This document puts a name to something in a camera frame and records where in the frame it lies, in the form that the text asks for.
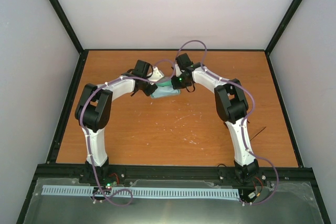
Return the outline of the light blue cleaning cloth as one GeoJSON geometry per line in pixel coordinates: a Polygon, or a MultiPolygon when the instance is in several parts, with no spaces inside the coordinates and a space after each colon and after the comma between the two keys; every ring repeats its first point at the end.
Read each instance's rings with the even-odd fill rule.
{"type": "Polygon", "coordinates": [[[180,90],[174,90],[172,86],[159,86],[151,95],[151,98],[158,99],[163,97],[170,97],[174,95],[179,95],[180,93],[180,90]]]}

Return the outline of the grey glasses case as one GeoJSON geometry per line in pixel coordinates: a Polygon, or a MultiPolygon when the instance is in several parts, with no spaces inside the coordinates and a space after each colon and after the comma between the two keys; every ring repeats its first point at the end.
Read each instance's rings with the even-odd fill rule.
{"type": "Polygon", "coordinates": [[[180,90],[173,88],[171,79],[156,85],[157,89],[150,95],[152,99],[171,97],[181,93],[180,90]]]}

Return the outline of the black sunglasses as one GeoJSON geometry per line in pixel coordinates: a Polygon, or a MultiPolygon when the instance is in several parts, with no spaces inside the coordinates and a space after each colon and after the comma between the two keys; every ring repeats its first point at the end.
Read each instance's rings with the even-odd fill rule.
{"type": "Polygon", "coordinates": [[[260,126],[255,123],[251,123],[250,120],[247,120],[247,130],[248,130],[250,141],[252,141],[256,136],[258,136],[266,128],[267,128],[266,126],[260,126]]]}

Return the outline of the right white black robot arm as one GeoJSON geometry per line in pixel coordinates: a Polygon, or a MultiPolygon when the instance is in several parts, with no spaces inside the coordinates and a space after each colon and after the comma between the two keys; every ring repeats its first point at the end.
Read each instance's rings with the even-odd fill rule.
{"type": "Polygon", "coordinates": [[[225,79],[208,70],[201,63],[193,63],[187,54],[175,58],[176,75],[172,78],[174,89],[188,89],[200,84],[213,92],[216,112],[226,124],[234,147],[235,176],[244,184],[259,170],[253,155],[247,130],[249,105],[238,79],[225,79]]]}

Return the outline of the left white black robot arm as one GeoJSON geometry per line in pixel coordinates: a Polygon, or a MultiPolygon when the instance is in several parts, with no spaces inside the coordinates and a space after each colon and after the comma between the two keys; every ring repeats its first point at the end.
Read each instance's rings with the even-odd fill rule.
{"type": "Polygon", "coordinates": [[[94,166],[90,176],[97,183],[104,183],[109,177],[109,170],[104,167],[108,161],[104,129],[110,120],[112,102],[139,90],[150,96],[158,88],[156,83],[163,77],[164,74],[158,67],[138,60],[134,68],[113,81],[85,85],[75,110],[75,118],[85,135],[86,161],[94,166]]]}

